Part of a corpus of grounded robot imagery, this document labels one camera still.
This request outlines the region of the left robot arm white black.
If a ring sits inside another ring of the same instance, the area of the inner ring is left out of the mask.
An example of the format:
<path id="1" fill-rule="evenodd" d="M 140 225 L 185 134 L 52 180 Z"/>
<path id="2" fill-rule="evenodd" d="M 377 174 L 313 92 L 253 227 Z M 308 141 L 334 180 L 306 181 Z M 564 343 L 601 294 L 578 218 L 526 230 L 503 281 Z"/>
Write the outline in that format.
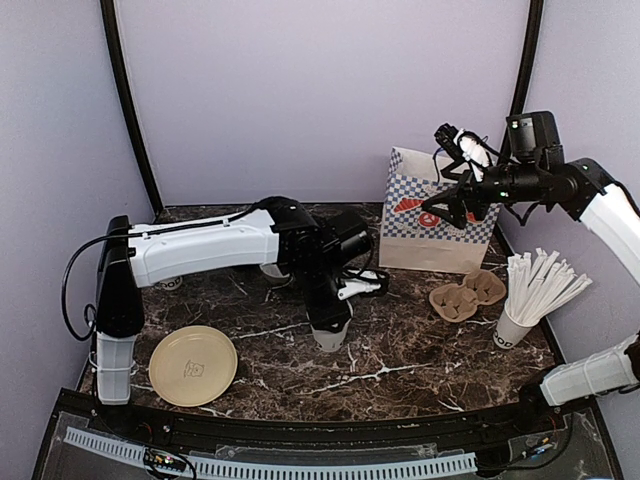
<path id="1" fill-rule="evenodd" d="M 353 316 L 350 298 L 382 295 L 388 277 L 349 262 L 370 255 L 373 239 L 356 213 L 322 219 L 298 201 L 274 196 L 239 213 L 148 225 L 113 218 L 101 245 L 94 304 L 85 308 L 89 326 L 77 340 L 93 339 L 95 386 L 101 417 L 120 436 L 141 427 L 140 412 L 128 404 L 133 353 L 145 317 L 141 291 L 179 277 L 244 265 L 272 265 L 299 286 L 318 343 L 335 350 Z"/>

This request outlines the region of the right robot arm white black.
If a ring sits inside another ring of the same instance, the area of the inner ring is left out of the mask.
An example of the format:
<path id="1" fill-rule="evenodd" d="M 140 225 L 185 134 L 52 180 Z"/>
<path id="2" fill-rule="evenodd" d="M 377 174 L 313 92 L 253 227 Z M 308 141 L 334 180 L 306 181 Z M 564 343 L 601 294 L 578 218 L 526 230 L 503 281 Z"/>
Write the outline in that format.
<path id="1" fill-rule="evenodd" d="M 434 137 L 452 162 L 442 174 L 450 187 L 424 200 L 423 211 L 458 229 L 467 216 L 482 219 L 492 204 L 511 207 L 528 202 L 551 210 L 560 206 L 572 219 L 599 237 L 633 278 L 639 276 L 639 209 L 626 187 L 597 162 L 565 162 L 554 116 L 549 111 L 507 117 L 512 154 L 492 164 L 490 147 L 475 133 L 449 124 Z M 549 416 L 549 407 L 614 390 L 639 387 L 639 337 L 587 358 L 564 364 L 521 388 L 510 424 L 521 434 L 534 432 Z"/>

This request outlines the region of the brown cardboard cup carrier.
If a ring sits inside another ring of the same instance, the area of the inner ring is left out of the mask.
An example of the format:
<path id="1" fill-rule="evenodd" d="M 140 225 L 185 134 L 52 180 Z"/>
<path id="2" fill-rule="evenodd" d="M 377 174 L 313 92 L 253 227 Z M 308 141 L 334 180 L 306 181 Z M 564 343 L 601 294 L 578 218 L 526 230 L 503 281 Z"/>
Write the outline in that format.
<path id="1" fill-rule="evenodd" d="M 479 306 L 496 304 L 506 293 L 497 275 L 480 269 L 467 274 L 460 284 L 449 283 L 432 290 L 429 302 L 442 319 L 459 323 L 472 317 Z"/>

